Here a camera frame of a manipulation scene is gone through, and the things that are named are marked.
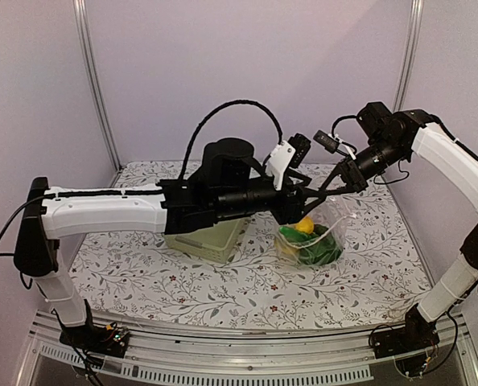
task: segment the beige basket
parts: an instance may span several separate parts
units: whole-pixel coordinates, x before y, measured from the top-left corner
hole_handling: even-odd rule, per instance
[[[224,221],[192,233],[165,235],[164,239],[169,248],[224,264],[229,261],[245,222],[245,219]]]

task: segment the plastic bag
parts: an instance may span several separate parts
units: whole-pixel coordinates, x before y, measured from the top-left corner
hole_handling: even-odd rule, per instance
[[[275,229],[274,243],[279,257],[314,266],[337,261],[344,251],[348,218],[354,216],[342,198],[328,198],[309,218]]]

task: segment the clear plastic bag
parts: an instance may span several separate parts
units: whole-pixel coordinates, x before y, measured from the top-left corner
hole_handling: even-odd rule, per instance
[[[344,200],[330,197],[297,224],[277,226],[278,256],[294,264],[321,266],[337,261],[344,251],[348,218],[354,217]]]

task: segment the table surface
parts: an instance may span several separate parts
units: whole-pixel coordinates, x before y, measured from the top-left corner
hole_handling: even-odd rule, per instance
[[[178,176],[181,162],[132,162],[118,187]],[[190,162],[188,173],[198,164]],[[299,170],[321,184],[332,166]],[[271,214],[252,216],[231,263],[169,249],[163,235],[86,236],[71,275],[91,307],[135,318],[199,326],[322,329],[402,320],[430,289],[422,262],[387,187],[343,196],[350,219],[343,256],[319,268],[277,257]]]

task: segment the plastic bin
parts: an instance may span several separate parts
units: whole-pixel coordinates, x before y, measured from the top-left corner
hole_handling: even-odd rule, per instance
[[[340,197],[331,197],[310,215],[313,232],[292,232],[296,224],[275,229],[278,256],[294,264],[321,266],[337,261],[344,251],[348,218],[354,217]]]
[[[245,219],[224,221],[192,233],[165,235],[164,239],[169,248],[224,264],[229,261],[245,222]]]

